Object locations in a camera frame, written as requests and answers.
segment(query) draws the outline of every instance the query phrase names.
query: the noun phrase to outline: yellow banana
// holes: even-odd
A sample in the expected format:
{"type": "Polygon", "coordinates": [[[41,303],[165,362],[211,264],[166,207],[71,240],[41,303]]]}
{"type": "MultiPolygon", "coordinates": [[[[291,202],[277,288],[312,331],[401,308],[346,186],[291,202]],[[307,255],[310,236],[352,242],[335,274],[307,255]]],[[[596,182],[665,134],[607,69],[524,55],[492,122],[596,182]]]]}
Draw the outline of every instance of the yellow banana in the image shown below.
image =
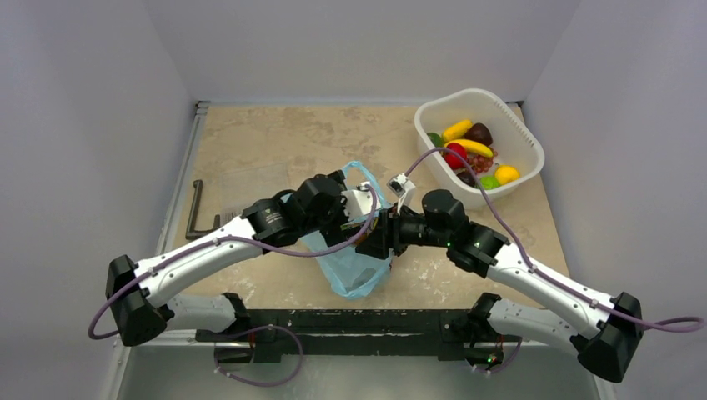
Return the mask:
{"type": "Polygon", "coordinates": [[[460,145],[462,145],[464,150],[466,150],[467,152],[478,154],[479,156],[488,157],[488,158],[491,158],[494,156],[494,152],[490,148],[488,148],[487,146],[484,146],[483,144],[481,144],[479,142],[475,142],[473,140],[468,140],[468,139],[451,140],[451,141],[445,143],[444,146],[448,146],[450,143],[460,144],[460,145]]]}
{"type": "Polygon", "coordinates": [[[444,132],[442,132],[442,140],[444,140],[444,142],[446,143],[454,139],[463,138],[466,131],[471,129],[472,125],[472,122],[468,119],[459,121],[451,127],[444,129],[444,132]]]}

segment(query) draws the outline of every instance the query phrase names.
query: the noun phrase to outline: blue plastic bag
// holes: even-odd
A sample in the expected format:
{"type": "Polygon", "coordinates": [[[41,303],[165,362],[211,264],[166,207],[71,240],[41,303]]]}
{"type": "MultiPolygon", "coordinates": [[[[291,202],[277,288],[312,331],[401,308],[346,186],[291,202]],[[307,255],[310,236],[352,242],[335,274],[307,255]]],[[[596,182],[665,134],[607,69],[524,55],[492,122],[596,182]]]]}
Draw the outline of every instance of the blue plastic bag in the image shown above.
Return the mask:
{"type": "MultiPolygon", "coordinates": [[[[359,170],[371,182],[371,186],[373,186],[379,195],[379,199],[381,199],[381,208],[389,208],[390,204],[385,201],[383,191],[373,174],[360,161],[352,161],[341,168],[344,176],[348,177],[348,172],[352,168],[359,170]]],[[[347,182],[347,187],[355,187],[359,183],[356,182],[349,186],[347,182]]],[[[361,217],[352,221],[352,223],[362,223],[365,220],[365,217],[361,217]]],[[[322,234],[319,232],[310,233],[302,237],[302,241],[313,252],[328,248],[322,234]]],[[[317,257],[324,276],[331,283],[332,290],[339,296],[349,300],[366,297],[376,286],[385,282],[390,275],[390,263],[392,260],[392,250],[389,251],[388,258],[379,260],[374,257],[357,254],[353,246],[348,246],[328,256],[317,257]]]]}

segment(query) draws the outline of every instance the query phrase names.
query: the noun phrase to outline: black handle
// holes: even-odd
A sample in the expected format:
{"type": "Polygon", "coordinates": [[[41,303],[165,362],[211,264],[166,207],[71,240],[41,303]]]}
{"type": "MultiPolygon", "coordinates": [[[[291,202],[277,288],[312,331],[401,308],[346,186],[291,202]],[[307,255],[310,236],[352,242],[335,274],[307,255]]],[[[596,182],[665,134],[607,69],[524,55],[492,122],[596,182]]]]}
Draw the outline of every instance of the black handle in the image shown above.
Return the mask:
{"type": "Polygon", "coordinates": [[[194,240],[202,238],[216,229],[221,227],[221,216],[216,214],[213,216],[213,227],[211,229],[205,229],[202,231],[197,230],[197,215],[199,204],[201,203],[201,192],[203,191],[203,181],[197,179],[193,182],[194,185],[194,197],[192,199],[192,207],[189,209],[189,220],[187,220],[187,233],[185,237],[187,240],[194,240]]]}

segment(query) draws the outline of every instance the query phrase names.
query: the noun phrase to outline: gray wall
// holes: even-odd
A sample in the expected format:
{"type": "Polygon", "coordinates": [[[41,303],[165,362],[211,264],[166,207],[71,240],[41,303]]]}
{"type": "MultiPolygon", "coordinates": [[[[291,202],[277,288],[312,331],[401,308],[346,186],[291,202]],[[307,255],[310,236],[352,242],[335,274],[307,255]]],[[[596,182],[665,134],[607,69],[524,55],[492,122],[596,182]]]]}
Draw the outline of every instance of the gray wall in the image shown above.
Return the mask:
{"type": "Polygon", "coordinates": [[[520,100],[579,0],[145,0],[196,98],[520,100]]]}
{"type": "Polygon", "coordinates": [[[139,0],[0,2],[0,398],[96,398],[86,328],[154,251],[190,103],[139,0]]]}
{"type": "MultiPolygon", "coordinates": [[[[569,270],[651,320],[707,309],[707,3],[585,0],[525,103],[569,270]]],[[[707,332],[648,332],[622,398],[704,398],[707,332]]]]}

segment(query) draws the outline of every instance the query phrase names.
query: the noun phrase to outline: white plastic basket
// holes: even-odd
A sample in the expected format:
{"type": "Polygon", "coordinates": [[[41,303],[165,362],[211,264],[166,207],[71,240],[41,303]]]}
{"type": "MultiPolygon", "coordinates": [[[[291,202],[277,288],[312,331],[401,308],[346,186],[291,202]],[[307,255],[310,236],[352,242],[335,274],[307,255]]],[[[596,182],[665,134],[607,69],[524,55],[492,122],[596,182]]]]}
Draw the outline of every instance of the white plastic basket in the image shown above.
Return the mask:
{"type": "MultiPolygon", "coordinates": [[[[518,185],[540,172],[545,163],[545,153],[538,140],[505,102],[482,89],[462,90],[427,102],[418,108],[415,113],[415,128],[418,131],[420,154],[434,147],[427,132],[441,134],[447,127],[464,119],[486,125],[494,138],[491,147],[499,154],[495,162],[512,165],[520,173],[519,179],[488,190],[491,200],[511,193],[518,185]]],[[[425,162],[439,186],[449,190],[465,208],[479,208],[485,204],[481,192],[459,180],[438,153],[428,156],[425,162]]]]}

